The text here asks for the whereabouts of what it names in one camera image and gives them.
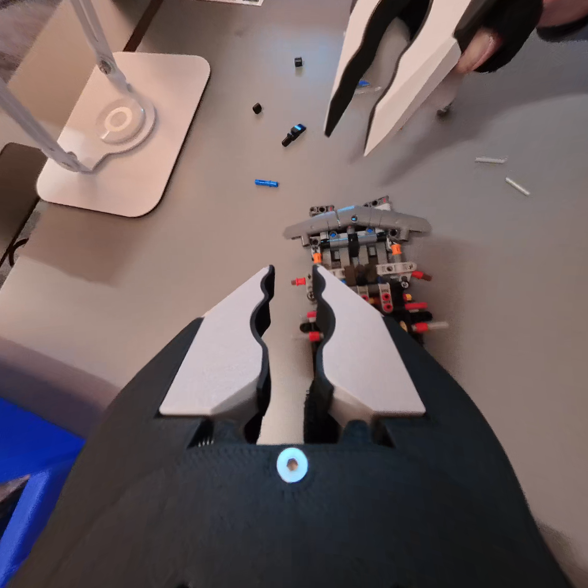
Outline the person's right hand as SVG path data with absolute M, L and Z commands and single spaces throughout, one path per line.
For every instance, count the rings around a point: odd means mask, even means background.
M 467 75 L 480 68 L 500 48 L 502 39 L 498 33 L 488 28 L 480 28 L 463 51 L 454 71 Z

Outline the blue plastic storage bin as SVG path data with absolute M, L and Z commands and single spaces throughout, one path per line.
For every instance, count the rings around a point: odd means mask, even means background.
M 85 441 L 1 399 L 1 587 L 43 531 Z

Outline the grey toy brick vehicle model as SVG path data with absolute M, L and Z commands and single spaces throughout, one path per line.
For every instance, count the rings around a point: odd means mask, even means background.
M 424 335 L 445 330 L 447 323 L 434 320 L 428 304 L 413 298 L 411 282 L 432 277 L 406 257 L 403 246 L 431 230 L 428 220 L 395 211 L 384 196 L 344 208 L 313 206 L 283 237 L 299 240 L 313 266 L 326 269 L 423 347 Z

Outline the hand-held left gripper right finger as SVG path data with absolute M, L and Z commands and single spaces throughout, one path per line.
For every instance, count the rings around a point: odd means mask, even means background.
M 305 400 L 305 442 L 336 443 L 351 422 L 420 418 L 426 409 L 386 319 L 329 270 L 312 271 L 316 302 L 313 380 Z

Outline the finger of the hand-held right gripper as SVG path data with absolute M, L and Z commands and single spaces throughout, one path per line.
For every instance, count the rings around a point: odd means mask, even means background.
M 461 50 L 454 33 L 461 17 L 461 1 L 430 2 L 420 30 L 371 112 L 364 156 L 395 134 L 457 64 Z
M 407 48 L 407 25 L 400 18 L 406 1 L 356 1 L 345 31 L 325 119 L 331 136 L 349 107 L 359 83 L 384 89 Z

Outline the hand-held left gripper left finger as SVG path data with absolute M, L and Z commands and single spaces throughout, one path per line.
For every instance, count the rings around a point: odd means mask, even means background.
M 271 395 L 263 335 L 275 268 L 268 265 L 205 313 L 164 397 L 162 416 L 231 421 L 257 443 Z

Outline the dark chair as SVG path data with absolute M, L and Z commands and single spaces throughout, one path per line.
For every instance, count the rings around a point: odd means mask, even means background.
M 17 239 L 40 199 L 36 183 L 46 162 L 32 146 L 9 142 L 1 148 L 1 263 L 14 260 Z

